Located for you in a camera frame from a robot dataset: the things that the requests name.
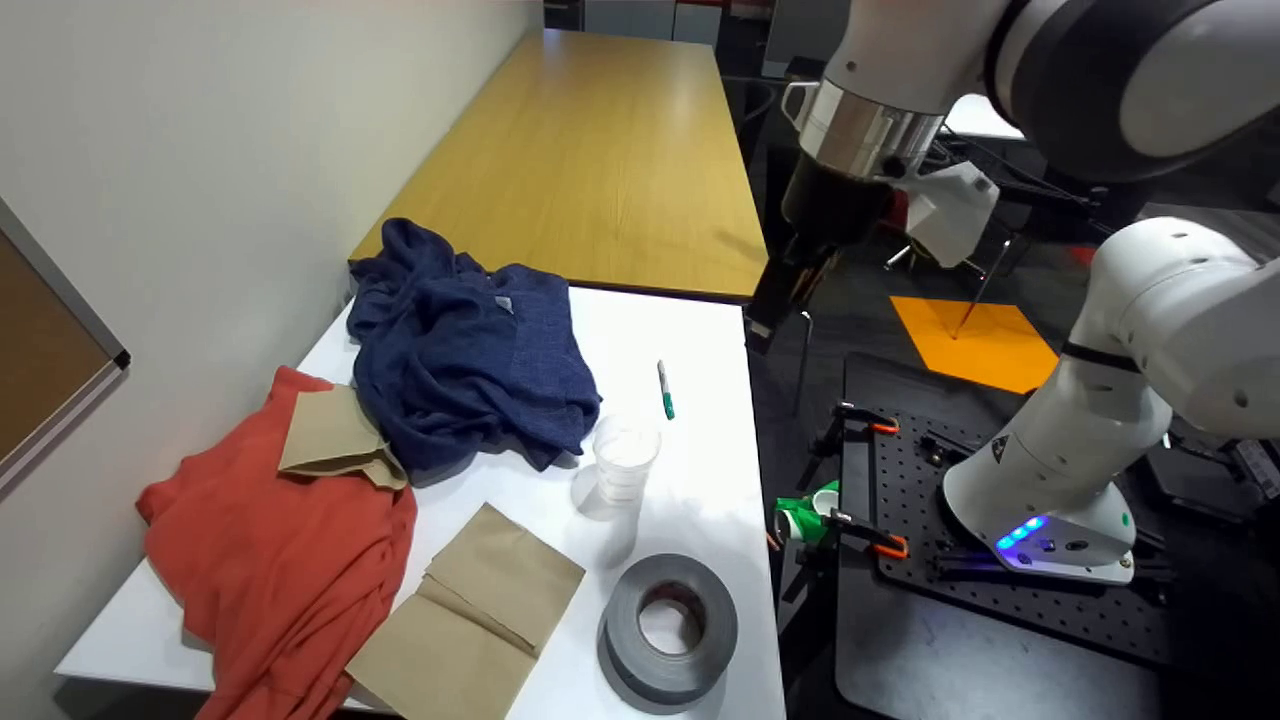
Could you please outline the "orange and black clamp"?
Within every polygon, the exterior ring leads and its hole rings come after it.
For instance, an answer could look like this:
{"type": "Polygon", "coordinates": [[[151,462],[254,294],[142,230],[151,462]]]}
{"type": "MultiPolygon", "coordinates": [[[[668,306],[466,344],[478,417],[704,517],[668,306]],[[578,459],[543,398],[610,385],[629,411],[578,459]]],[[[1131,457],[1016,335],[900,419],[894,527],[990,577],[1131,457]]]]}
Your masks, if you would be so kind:
{"type": "Polygon", "coordinates": [[[822,518],[822,523],[838,536],[850,536],[864,541],[867,548],[881,557],[905,560],[910,556],[910,548],[904,537],[884,532],[838,509],[831,509],[822,518]]]}
{"type": "Polygon", "coordinates": [[[832,407],[832,416],[841,421],[861,423],[870,432],[882,436],[896,436],[901,425],[897,418],[863,407],[849,401],[840,401],[832,407]]]}

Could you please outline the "cork notice board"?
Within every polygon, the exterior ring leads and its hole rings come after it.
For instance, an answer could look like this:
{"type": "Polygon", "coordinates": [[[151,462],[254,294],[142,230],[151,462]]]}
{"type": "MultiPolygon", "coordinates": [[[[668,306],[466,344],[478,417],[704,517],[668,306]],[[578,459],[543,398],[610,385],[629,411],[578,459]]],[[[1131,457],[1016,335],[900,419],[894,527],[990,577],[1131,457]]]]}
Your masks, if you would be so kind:
{"type": "Polygon", "coordinates": [[[131,352],[0,199],[0,501],[131,364],[131,352]]]}

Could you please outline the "grey duct tape roll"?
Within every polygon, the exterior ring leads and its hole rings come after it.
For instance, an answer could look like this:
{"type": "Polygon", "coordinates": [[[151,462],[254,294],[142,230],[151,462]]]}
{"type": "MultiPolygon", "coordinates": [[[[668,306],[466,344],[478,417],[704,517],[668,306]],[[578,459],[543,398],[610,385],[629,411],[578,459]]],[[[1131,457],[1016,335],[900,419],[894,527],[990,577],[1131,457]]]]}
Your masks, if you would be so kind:
{"type": "Polygon", "coordinates": [[[634,562],[602,612],[600,666],[613,674],[625,702],[649,714],[676,714],[701,702],[727,671],[737,643],[730,589],[705,564],[680,553],[634,562]],[[645,637],[643,611],[659,600],[691,612],[699,638],[689,650],[667,652],[645,637]]]}

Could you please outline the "large brown paper bag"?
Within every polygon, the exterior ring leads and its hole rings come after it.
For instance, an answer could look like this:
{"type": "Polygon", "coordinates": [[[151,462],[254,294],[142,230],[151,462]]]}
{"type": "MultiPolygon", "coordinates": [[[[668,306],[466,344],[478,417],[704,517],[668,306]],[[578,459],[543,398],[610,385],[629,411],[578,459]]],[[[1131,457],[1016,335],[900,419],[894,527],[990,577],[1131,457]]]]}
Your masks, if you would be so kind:
{"type": "Polygon", "coordinates": [[[484,503],[347,673],[404,720],[506,720],[584,577],[484,503]]]}

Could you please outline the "small brown paper bag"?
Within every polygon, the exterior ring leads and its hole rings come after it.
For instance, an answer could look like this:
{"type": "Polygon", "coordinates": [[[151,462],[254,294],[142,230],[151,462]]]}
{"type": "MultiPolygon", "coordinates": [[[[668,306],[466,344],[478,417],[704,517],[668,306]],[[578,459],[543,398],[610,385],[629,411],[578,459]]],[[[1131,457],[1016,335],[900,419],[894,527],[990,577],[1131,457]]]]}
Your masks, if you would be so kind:
{"type": "Polygon", "coordinates": [[[296,477],[358,474],[390,491],[410,484],[410,474],[349,386],[297,396],[278,471],[296,477]]]}

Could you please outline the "wooden table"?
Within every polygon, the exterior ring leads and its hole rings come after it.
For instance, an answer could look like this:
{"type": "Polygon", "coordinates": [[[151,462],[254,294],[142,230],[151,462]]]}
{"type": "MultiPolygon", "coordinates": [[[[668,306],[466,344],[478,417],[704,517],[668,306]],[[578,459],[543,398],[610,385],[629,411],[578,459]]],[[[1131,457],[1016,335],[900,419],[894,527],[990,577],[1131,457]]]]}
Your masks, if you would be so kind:
{"type": "Polygon", "coordinates": [[[526,36],[384,211],[486,268],[742,302],[767,261],[710,47],[526,36]]]}

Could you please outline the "white table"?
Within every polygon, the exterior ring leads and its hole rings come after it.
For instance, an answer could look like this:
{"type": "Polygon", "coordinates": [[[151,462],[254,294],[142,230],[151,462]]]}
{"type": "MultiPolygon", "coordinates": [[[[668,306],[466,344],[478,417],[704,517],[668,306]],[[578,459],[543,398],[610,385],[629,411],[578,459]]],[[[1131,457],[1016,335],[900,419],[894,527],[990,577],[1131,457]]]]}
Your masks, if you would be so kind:
{"type": "Polygon", "coordinates": [[[947,135],[960,135],[973,138],[992,138],[1021,142],[1025,136],[1020,129],[1006,122],[979,94],[960,97],[943,120],[942,131],[947,135]]]}

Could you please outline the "green and white plastic part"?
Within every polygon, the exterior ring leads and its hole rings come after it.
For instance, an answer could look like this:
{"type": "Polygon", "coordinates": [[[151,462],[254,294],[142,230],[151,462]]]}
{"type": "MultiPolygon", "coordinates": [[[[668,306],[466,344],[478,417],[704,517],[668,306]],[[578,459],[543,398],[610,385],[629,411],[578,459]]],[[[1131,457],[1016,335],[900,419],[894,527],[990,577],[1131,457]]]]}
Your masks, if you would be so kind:
{"type": "Polygon", "coordinates": [[[819,544],[828,534],[824,519],[838,509],[838,492],[840,482],[832,480],[799,498],[777,498],[772,511],[777,546],[791,541],[819,544]]]}

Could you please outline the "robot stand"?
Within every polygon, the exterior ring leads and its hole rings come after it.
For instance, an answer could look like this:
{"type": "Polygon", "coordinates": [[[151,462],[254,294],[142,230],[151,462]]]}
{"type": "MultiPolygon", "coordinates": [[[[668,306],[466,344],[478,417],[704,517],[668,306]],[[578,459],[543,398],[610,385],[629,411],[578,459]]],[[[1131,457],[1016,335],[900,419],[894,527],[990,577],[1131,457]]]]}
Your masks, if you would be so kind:
{"type": "Polygon", "coordinates": [[[1280,574],[1256,539],[1158,510],[1178,580],[1174,661],[1132,664],[886,582],[855,542],[785,605],[783,693],[804,720],[1280,720],[1280,574]]]}

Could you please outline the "navy blue cloth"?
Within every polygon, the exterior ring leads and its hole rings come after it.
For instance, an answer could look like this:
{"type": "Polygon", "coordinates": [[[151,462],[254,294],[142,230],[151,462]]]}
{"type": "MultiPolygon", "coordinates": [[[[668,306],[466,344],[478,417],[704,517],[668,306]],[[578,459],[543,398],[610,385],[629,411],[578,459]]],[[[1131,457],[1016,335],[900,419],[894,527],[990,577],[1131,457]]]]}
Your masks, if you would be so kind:
{"type": "Polygon", "coordinates": [[[381,250],[349,273],[352,383],[408,470],[507,439],[539,471],[582,452],[602,397],[564,278],[521,264],[489,272],[406,218],[384,222],[381,250]]]}

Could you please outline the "orange floor mat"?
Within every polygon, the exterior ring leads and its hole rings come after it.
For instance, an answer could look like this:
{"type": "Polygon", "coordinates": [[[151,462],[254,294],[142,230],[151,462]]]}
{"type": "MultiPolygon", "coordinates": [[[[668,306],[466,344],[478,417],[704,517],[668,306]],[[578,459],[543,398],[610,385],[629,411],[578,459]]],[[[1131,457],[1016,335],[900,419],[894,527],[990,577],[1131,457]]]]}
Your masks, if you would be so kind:
{"type": "Polygon", "coordinates": [[[1059,355],[1015,305],[908,296],[890,302],[931,372],[1021,395],[1057,365],[1059,355]]]}

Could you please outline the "orange red cloth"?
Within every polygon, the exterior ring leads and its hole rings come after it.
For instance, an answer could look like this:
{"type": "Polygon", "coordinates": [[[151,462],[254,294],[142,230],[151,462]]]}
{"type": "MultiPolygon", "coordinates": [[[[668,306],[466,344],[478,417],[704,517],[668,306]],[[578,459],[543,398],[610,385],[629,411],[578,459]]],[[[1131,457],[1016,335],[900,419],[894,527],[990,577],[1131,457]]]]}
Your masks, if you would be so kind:
{"type": "Polygon", "coordinates": [[[278,469],[298,398],[330,388],[280,366],[257,411],[137,498],[145,553],[212,652],[196,720],[328,720],[351,691],[348,661],[390,614],[413,495],[278,469]]]}

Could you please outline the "clear plastic cup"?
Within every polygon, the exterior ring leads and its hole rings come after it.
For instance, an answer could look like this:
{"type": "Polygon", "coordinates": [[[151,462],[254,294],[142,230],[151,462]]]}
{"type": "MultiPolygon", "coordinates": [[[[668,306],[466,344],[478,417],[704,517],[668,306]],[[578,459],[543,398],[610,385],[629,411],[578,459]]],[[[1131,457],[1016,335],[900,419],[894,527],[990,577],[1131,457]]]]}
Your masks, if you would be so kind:
{"type": "Polygon", "coordinates": [[[595,489],[612,506],[639,503],[660,452],[658,425],[639,415],[604,416],[593,436],[595,489]]]}

